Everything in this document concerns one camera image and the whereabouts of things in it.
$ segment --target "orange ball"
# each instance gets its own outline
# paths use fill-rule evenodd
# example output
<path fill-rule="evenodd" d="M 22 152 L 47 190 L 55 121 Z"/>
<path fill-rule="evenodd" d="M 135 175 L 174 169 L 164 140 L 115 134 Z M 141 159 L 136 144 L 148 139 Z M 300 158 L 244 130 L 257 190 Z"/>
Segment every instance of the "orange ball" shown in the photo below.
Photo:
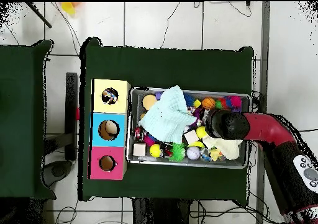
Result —
<path fill-rule="evenodd" d="M 216 105 L 216 102 L 213 98 L 211 97 L 206 97 L 202 100 L 202 106 L 205 108 L 205 109 L 211 109 L 211 108 L 214 108 Z"/>

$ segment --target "green tabletop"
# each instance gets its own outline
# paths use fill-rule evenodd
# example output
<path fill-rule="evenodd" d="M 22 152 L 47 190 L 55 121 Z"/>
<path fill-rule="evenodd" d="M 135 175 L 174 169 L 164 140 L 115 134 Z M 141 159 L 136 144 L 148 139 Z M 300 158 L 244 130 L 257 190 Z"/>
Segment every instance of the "green tabletop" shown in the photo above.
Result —
<path fill-rule="evenodd" d="M 132 47 L 102 47 L 97 38 L 88 38 L 81 47 L 79 143 L 89 148 L 91 80 L 127 80 L 131 86 L 250 94 L 253 49 L 168 50 Z M 128 164 L 122 181 L 89 180 L 88 151 L 82 151 L 83 170 L 79 188 L 83 198 L 158 197 L 181 199 L 237 200 L 246 204 L 247 168 L 217 169 L 151 164 Z"/>

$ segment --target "green mat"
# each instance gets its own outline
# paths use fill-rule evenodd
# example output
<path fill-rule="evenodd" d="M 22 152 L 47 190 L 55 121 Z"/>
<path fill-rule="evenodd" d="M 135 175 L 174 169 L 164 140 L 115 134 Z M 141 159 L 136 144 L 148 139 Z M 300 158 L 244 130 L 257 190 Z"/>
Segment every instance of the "green mat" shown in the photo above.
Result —
<path fill-rule="evenodd" d="M 80 106 L 90 109 L 91 80 L 127 80 L 132 86 L 250 94 L 253 49 L 154 50 L 131 47 L 101 47 L 88 38 L 81 47 Z M 84 150 L 89 148 L 89 110 L 84 112 Z M 88 151 L 83 153 L 83 198 L 158 197 L 237 200 L 246 204 L 247 168 L 215 169 L 128 164 L 122 181 L 87 179 Z"/>
<path fill-rule="evenodd" d="M 0 45 L 0 197 L 55 198 L 41 181 L 43 62 L 51 46 Z"/>

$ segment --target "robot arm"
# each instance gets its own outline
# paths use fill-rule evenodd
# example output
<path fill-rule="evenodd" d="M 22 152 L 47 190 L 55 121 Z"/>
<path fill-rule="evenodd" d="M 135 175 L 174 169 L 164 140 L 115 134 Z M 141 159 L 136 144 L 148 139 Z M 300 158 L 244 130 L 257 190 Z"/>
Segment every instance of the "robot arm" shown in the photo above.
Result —
<path fill-rule="evenodd" d="M 214 138 L 259 142 L 278 208 L 287 223 L 318 224 L 317 160 L 309 149 L 305 156 L 299 149 L 303 144 L 275 116 L 212 110 L 206 132 Z"/>

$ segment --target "blue box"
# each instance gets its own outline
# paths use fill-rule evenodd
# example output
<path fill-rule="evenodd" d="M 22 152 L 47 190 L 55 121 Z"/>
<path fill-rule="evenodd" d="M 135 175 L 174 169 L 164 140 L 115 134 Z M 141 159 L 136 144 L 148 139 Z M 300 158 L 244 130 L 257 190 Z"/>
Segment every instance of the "blue box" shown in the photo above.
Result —
<path fill-rule="evenodd" d="M 119 126 L 119 134 L 113 140 L 105 140 L 101 138 L 98 133 L 98 128 L 101 122 L 111 120 Z M 93 114 L 93 140 L 92 146 L 125 146 L 125 134 L 126 134 L 126 120 L 125 114 Z"/>

